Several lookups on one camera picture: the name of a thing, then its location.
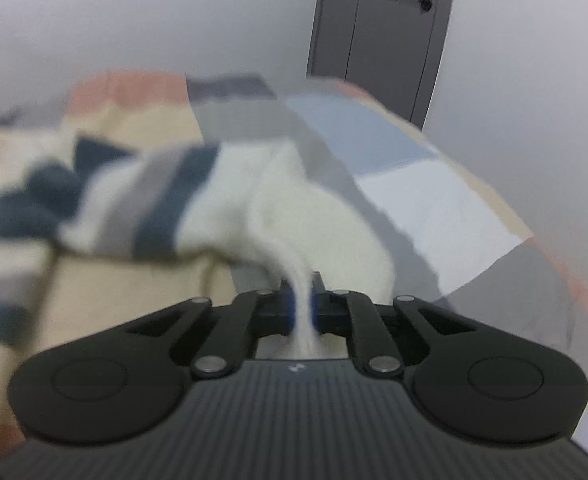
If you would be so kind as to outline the patchwork bed quilt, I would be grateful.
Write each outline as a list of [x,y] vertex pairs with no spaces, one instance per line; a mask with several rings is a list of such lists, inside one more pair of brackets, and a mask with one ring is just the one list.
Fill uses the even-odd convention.
[[[351,84],[312,79],[274,91],[259,76],[190,80],[105,73],[70,93],[1,115],[0,135],[57,127],[148,151],[180,142],[291,138],[309,177],[360,211],[395,259],[395,294],[439,300],[475,320],[548,344],[588,377],[588,290],[546,252],[485,182],[440,153],[420,129]],[[0,137],[0,144],[5,138]],[[0,455],[22,437],[4,387],[21,356],[88,335],[196,292],[217,304],[268,283],[259,270],[212,255],[181,263],[54,258],[43,246],[7,269],[26,278],[24,350],[0,342]],[[0,271],[4,280],[5,270]],[[576,430],[588,450],[588,406]]]

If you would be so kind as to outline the cream striped fleece sweater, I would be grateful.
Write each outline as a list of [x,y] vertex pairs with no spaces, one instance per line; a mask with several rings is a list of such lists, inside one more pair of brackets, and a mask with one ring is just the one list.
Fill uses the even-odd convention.
[[284,278],[294,344],[315,348],[312,277],[376,300],[394,264],[341,197],[311,182],[285,139],[135,153],[88,136],[27,134],[0,153],[0,240],[48,240],[77,254],[156,260],[213,250]]

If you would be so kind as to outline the grey door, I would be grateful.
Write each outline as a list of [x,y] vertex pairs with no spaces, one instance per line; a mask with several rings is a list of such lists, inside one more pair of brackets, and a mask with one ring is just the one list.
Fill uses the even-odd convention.
[[307,72],[354,84],[424,125],[452,0],[317,0]]

